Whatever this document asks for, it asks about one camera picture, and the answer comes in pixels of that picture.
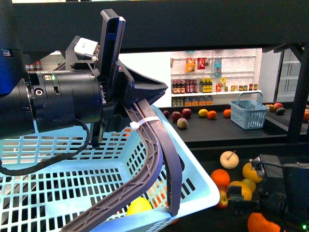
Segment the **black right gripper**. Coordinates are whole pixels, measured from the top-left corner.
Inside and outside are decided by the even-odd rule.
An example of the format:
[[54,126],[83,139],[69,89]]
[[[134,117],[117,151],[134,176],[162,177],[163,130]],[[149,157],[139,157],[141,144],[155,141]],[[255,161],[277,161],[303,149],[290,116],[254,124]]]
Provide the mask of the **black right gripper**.
[[280,159],[275,155],[261,154],[250,159],[243,167],[243,175],[247,179],[261,184],[256,190],[258,198],[246,198],[244,187],[229,185],[227,197],[229,207],[235,215],[245,212],[260,212],[265,217],[282,217],[284,212],[284,183]]

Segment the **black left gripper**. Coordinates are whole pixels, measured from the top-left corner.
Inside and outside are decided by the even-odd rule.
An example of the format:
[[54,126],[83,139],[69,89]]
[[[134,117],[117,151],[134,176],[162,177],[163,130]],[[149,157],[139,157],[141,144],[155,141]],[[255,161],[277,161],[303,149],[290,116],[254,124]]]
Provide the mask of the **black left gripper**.
[[168,89],[164,82],[140,74],[119,62],[126,21],[112,9],[102,10],[100,14],[102,29],[94,74],[101,90],[102,112],[100,120],[90,127],[90,142],[94,149],[99,148],[105,132],[121,132],[129,124],[123,102],[131,105],[146,99],[153,104]]

